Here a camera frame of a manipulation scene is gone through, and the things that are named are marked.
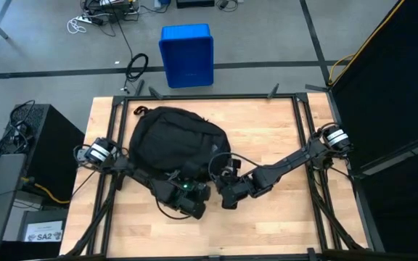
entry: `power strip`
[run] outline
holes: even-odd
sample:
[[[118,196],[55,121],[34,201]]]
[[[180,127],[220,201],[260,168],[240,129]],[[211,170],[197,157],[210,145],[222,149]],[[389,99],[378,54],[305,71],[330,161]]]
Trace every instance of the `power strip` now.
[[[88,17],[83,17],[83,16],[77,16],[75,18],[75,20],[79,21],[79,22],[85,22],[85,23],[89,23],[92,24],[91,19]]]

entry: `black backpack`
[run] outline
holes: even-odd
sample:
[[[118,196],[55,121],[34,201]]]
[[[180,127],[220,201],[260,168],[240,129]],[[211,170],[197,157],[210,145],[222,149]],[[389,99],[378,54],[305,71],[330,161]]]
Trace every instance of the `black backpack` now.
[[[184,109],[140,106],[139,119],[130,140],[129,160],[154,178],[178,175],[183,180],[209,181],[208,163],[221,152],[230,152],[229,140],[217,125]],[[216,157],[211,172],[220,174],[230,155]]]

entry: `wooden table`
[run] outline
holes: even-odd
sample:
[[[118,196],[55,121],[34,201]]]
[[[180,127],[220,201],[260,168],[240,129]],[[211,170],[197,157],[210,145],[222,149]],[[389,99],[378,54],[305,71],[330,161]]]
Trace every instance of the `wooden table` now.
[[[332,122],[325,94],[309,94],[308,98],[315,126]],[[106,136],[111,102],[112,97],[93,100],[85,144]],[[127,148],[138,120],[133,111],[139,105],[180,107],[196,112],[226,131],[233,152],[257,163],[271,164],[300,148],[291,99],[135,101],[128,106],[123,142]],[[117,138],[120,111],[116,117],[114,139]],[[302,116],[307,127],[303,111]],[[243,162],[240,173],[252,167]],[[346,170],[339,161],[335,161],[335,167]],[[89,173],[89,170],[79,170],[75,187]],[[98,175],[92,177],[70,205],[61,254],[72,249],[90,223],[98,178]],[[330,170],[329,190],[338,220],[360,245],[366,247],[349,180]],[[270,193],[241,201],[237,210],[222,209],[221,196],[214,186],[212,192],[201,220],[171,220],[159,212],[147,188],[126,178],[122,191],[115,196],[108,257],[297,254],[305,253],[308,247],[320,252],[304,167],[285,175]],[[166,207],[165,210],[179,215]],[[329,246],[332,246],[325,217],[324,227]],[[97,234],[97,251],[102,228],[99,227]]]

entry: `dark panel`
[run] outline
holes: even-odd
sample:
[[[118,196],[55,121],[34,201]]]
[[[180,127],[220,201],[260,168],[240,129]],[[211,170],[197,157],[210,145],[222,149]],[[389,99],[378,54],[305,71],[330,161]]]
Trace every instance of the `dark panel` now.
[[[13,122],[23,120],[29,108],[30,105],[26,105],[17,110],[13,114]],[[35,104],[25,122],[33,136],[27,153],[25,176],[33,177],[35,183],[48,188],[59,200],[69,200],[77,171],[72,150],[83,143],[84,134],[49,104]],[[9,126],[7,129],[11,130],[10,137],[14,130]],[[4,139],[2,153],[11,154],[15,149],[9,138]],[[25,186],[24,190],[48,199],[46,193],[38,188]]]
[[[363,179],[386,252],[418,254],[418,155]]]
[[[418,1],[406,0],[332,89],[355,149],[371,167],[418,140]]]

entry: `black curtain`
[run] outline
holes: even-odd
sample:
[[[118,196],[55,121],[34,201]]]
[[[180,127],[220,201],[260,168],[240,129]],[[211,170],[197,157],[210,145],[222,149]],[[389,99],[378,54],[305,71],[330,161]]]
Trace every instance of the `black curtain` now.
[[[361,184],[385,251],[418,254],[418,155]]]
[[[418,142],[418,0],[402,3],[332,95],[355,147],[349,155],[354,170]]]

